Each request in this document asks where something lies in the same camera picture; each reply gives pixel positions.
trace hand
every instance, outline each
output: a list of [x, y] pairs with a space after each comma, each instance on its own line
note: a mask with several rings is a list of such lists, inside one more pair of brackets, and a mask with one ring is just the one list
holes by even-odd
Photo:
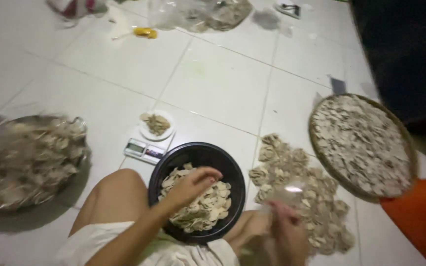
[[163, 202], [172, 204], [177, 210], [188, 206], [212, 184], [223, 178], [215, 168], [202, 166], [181, 178], [169, 191]]
[[274, 215], [271, 234], [275, 239], [275, 265], [304, 266], [310, 247], [307, 230], [297, 212], [278, 201], [270, 201]]

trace white plate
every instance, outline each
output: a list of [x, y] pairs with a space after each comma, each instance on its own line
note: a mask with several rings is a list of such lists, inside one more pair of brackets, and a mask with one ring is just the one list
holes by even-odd
[[166, 138], [168, 138], [170, 135], [172, 135], [172, 133], [174, 133], [175, 131], [175, 123], [174, 123], [174, 119], [172, 118], [171, 115], [169, 115], [168, 112], [162, 111], [162, 110], [153, 110], [153, 111], [148, 111], [146, 112], [149, 115], [158, 115], [158, 116], [163, 116], [165, 119], [167, 119], [167, 121], [169, 121], [170, 123], [170, 128], [165, 130], [165, 132], [160, 135], [160, 136], [156, 136], [155, 134], [152, 134], [149, 131], [149, 127], [147, 126], [146, 122], [144, 122], [143, 120], [139, 119], [139, 124], [141, 125], [139, 127], [139, 131], [141, 132], [141, 135], [143, 137], [145, 137], [146, 139], [150, 140], [150, 141], [154, 141], [154, 142], [159, 142], [162, 141]]

